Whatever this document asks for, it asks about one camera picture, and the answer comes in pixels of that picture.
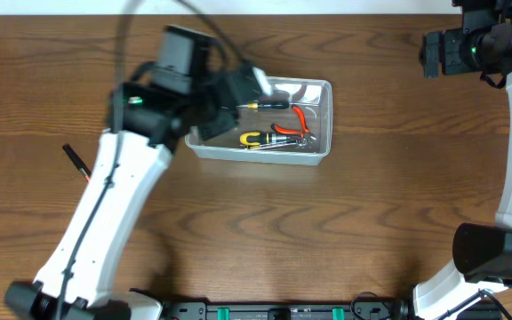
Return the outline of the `small yellow precision screwdriver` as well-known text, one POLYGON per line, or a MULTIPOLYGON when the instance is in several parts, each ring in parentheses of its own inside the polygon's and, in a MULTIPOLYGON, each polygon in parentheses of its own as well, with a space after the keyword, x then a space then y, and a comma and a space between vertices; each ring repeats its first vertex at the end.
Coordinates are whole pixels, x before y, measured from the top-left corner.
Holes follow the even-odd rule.
POLYGON ((247 109, 252 109, 252 110, 288 109, 289 107, 290 107, 290 102, 287 100, 254 101, 254 102, 240 105, 240 108, 247 108, 247 109))

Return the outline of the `yellow black stubby screwdriver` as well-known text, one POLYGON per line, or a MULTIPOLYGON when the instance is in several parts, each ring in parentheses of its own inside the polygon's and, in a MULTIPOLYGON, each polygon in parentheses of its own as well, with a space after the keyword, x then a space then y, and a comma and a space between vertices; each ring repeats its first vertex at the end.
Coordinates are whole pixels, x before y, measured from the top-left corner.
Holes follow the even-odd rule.
POLYGON ((290 139, 290 136, 274 132, 245 132, 239 137, 240 143, 248 148, 259 148, 264 145, 286 142, 290 139))

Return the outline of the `red handled pliers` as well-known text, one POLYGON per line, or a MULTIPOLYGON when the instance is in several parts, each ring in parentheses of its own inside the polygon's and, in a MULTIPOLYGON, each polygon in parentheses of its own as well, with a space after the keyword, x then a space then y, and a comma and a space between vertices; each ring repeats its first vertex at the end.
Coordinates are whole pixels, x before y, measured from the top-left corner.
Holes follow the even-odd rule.
POLYGON ((304 140, 307 143, 316 142, 317 137, 309 129, 307 119, 302 108, 297 105, 292 105, 291 111, 294 114, 293 120, 280 124, 273 123, 271 125, 271 129, 278 134, 304 140))

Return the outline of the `thin metal wrench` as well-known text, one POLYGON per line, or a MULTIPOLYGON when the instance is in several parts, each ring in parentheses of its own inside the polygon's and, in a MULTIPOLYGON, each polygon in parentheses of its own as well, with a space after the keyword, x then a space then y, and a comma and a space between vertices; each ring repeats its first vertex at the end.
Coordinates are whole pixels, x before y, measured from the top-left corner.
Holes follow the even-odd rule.
POLYGON ((247 149, 272 149, 272 148, 283 148, 289 146, 305 147, 308 141, 306 139, 289 139, 284 141, 277 141, 267 144, 259 144, 255 146, 248 146, 247 149))

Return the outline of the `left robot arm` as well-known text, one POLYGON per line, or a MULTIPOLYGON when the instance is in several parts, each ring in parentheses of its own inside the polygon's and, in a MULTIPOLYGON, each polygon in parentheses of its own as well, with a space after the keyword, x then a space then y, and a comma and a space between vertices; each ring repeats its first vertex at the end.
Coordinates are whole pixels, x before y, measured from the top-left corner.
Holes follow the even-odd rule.
POLYGON ((163 303, 130 291, 116 296, 118 263, 135 223, 173 154, 191 128, 224 119, 272 93, 266 74, 249 62, 215 73, 155 68, 142 84, 138 69, 111 95, 92 175, 64 236, 32 282, 15 281, 4 297, 19 319, 158 319, 163 303))

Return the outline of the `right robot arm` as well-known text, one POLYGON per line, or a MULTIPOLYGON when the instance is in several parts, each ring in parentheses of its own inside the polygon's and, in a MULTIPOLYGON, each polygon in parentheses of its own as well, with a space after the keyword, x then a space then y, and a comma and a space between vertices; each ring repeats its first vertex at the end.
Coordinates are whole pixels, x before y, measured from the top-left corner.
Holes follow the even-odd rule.
POLYGON ((453 0, 460 28, 427 33, 420 48, 426 78, 477 73, 508 95, 508 155, 491 225, 463 223, 452 259, 396 305, 395 319, 509 319, 495 295, 512 289, 512 0, 453 0))

